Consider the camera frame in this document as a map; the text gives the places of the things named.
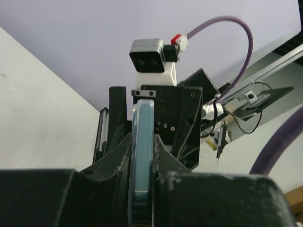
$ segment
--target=black wire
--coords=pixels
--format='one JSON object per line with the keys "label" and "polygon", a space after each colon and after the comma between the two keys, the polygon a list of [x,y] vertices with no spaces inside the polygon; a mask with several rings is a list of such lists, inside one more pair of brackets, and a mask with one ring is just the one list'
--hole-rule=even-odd
{"label": "black wire", "polygon": [[252,133],[257,129],[257,127],[259,126],[260,121],[261,121],[261,119],[262,119],[262,115],[263,115],[263,113],[260,112],[260,117],[259,117],[258,123],[256,124],[255,128],[254,128],[253,130],[251,130],[250,132],[247,132],[247,131],[244,131],[244,130],[243,130],[243,128],[240,126],[239,122],[237,121],[236,117],[235,117],[232,113],[230,113],[229,111],[227,111],[225,107],[223,107],[223,109],[224,109],[224,111],[225,111],[226,113],[228,113],[229,115],[231,115],[231,116],[234,118],[234,120],[235,120],[235,122],[237,123],[239,129],[240,129],[243,133],[245,133],[245,134],[252,134]]}
{"label": "black wire", "polygon": [[218,98],[216,98],[214,100],[214,103],[213,103],[213,106],[214,106],[214,124],[213,124],[213,128],[208,134],[206,134],[205,136],[201,136],[201,138],[208,137],[210,134],[213,133],[214,128],[216,127],[216,123],[217,123],[217,120],[218,120],[218,110],[217,110],[217,105],[216,105],[217,100],[218,100]]}
{"label": "black wire", "polygon": [[255,110],[255,109],[259,109],[260,107],[265,106],[265,105],[267,104],[267,101],[268,101],[268,100],[272,97],[272,95],[273,95],[273,89],[272,89],[271,86],[268,85],[267,83],[264,83],[264,82],[261,82],[261,81],[256,81],[256,82],[254,82],[254,84],[263,84],[263,85],[265,85],[266,87],[269,88],[270,94],[269,94],[269,96],[268,96],[260,105],[257,105],[257,106],[254,106],[254,107],[248,107],[248,108],[246,108],[246,110]]}

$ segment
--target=cable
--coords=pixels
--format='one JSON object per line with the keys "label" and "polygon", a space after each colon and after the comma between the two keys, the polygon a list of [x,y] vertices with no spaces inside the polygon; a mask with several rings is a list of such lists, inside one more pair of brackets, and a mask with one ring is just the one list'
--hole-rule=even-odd
{"label": "cable", "polygon": [[187,34],[187,39],[190,39],[195,34],[200,32],[201,30],[203,30],[204,28],[206,28],[214,23],[220,22],[220,21],[232,21],[232,22],[235,22],[235,23],[241,25],[244,28],[244,30],[247,34],[247,37],[248,37],[248,51],[247,51],[245,62],[243,64],[238,76],[232,82],[232,84],[221,94],[221,97],[218,100],[220,100],[224,95],[226,95],[235,86],[235,84],[238,83],[238,81],[242,77],[244,71],[246,70],[248,63],[250,62],[250,58],[252,55],[252,49],[253,49],[253,38],[252,38],[252,33],[251,33],[250,28],[248,27],[248,25],[245,22],[243,22],[239,18],[231,17],[231,16],[215,17],[215,18],[212,18],[212,19],[200,24],[198,27],[194,28],[192,31],[190,31]]}
{"label": "cable", "polygon": [[260,152],[250,174],[268,175],[286,148],[303,132],[303,106],[274,133]]}
{"label": "cable", "polygon": [[261,122],[262,115],[263,115],[263,113],[260,112],[260,117],[259,117],[259,120],[258,120],[256,126],[254,127],[253,130],[247,132],[247,131],[244,131],[244,130],[243,130],[243,128],[240,126],[238,120],[236,119],[236,117],[235,117],[232,113],[230,113],[225,107],[223,107],[223,109],[224,109],[224,111],[225,111],[226,113],[228,113],[229,115],[231,115],[231,116],[233,117],[233,119],[234,119],[235,122],[237,123],[239,129],[240,129],[243,133],[245,133],[245,134],[252,134],[252,133],[257,129],[257,127],[259,126],[259,124],[260,124],[260,122]]}
{"label": "cable", "polygon": [[216,127],[216,123],[217,123],[217,119],[218,119],[218,110],[217,110],[217,105],[216,105],[217,100],[218,100],[218,98],[216,98],[214,100],[214,103],[213,103],[213,106],[214,106],[214,124],[213,124],[213,128],[208,134],[206,134],[205,136],[201,136],[200,138],[208,137],[210,134],[212,134],[212,132],[214,131],[214,128]]}
{"label": "cable", "polygon": [[261,82],[261,81],[256,81],[254,82],[255,84],[263,84],[265,85],[266,87],[269,88],[270,90],[270,94],[269,96],[260,104],[260,105],[257,105],[257,106],[253,106],[253,107],[248,107],[246,108],[246,110],[256,110],[256,109],[259,109],[260,107],[263,107],[264,105],[266,105],[267,101],[272,97],[273,95],[273,89],[271,88],[270,85],[268,85],[267,83],[264,83],[264,82]]}

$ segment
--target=red and white connector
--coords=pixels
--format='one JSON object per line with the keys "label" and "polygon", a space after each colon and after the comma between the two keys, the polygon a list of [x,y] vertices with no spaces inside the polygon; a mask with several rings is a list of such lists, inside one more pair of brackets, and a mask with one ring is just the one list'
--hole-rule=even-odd
{"label": "red and white connector", "polygon": [[188,41],[186,35],[177,34],[173,39],[170,41],[172,45],[176,44],[179,50],[179,53],[182,53],[184,50],[187,49]]}

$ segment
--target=metal pole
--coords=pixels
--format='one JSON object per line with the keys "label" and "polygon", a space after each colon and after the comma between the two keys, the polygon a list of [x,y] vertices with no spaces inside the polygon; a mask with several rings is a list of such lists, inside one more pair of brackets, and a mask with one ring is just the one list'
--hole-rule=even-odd
{"label": "metal pole", "polygon": [[278,60],[274,61],[273,63],[266,66],[264,69],[260,70],[259,72],[252,75],[247,80],[243,81],[242,83],[236,85],[229,93],[222,98],[222,101],[227,103],[243,92],[247,91],[250,85],[253,84],[254,81],[265,79],[266,77],[271,76],[275,72],[279,71],[280,69],[284,68],[285,66],[289,65],[290,63],[294,62],[295,60],[301,58],[303,56],[303,44],[298,46],[297,48],[293,49],[289,53],[285,54],[283,57],[279,58]]}

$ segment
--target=gray wall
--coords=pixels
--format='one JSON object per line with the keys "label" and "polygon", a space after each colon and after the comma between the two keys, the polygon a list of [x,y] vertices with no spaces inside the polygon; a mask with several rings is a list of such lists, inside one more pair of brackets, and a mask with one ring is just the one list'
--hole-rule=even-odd
{"label": "gray wall", "polygon": [[[243,76],[243,79],[248,78],[254,73],[260,71],[270,63],[274,62],[280,58],[279,55],[275,53],[270,53],[265,56],[263,59],[259,60],[251,67],[248,68],[247,72]],[[263,117],[260,125],[272,120],[273,118],[285,113],[286,111],[294,108],[295,106],[303,103],[303,67],[292,63],[270,77],[263,80],[265,83],[268,83],[273,89],[280,87],[294,86],[294,90],[288,93],[283,98],[279,99],[271,106],[266,108],[263,111]],[[255,87],[255,91],[260,91],[262,85]],[[232,105],[237,107],[239,102],[234,101]],[[258,121],[258,116],[253,117],[247,122],[240,120],[240,125],[244,130],[250,131],[253,129]],[[232,132],[232,139],[235,140],[242,136],[244,133],[238,128],[235,122],[229,124],[228,129]]]}

